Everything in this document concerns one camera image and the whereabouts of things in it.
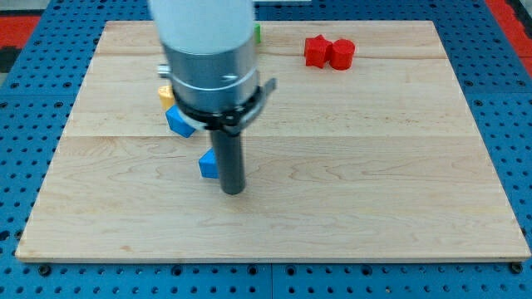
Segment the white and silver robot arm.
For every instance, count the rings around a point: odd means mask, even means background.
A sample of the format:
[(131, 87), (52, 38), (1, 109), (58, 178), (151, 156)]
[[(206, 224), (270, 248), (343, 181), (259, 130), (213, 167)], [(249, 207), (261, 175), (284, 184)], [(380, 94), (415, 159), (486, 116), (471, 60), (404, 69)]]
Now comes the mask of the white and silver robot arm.
[(259, 85), (251, 0), (150, 0), (179, 100), (194, 110), (235, 109)]

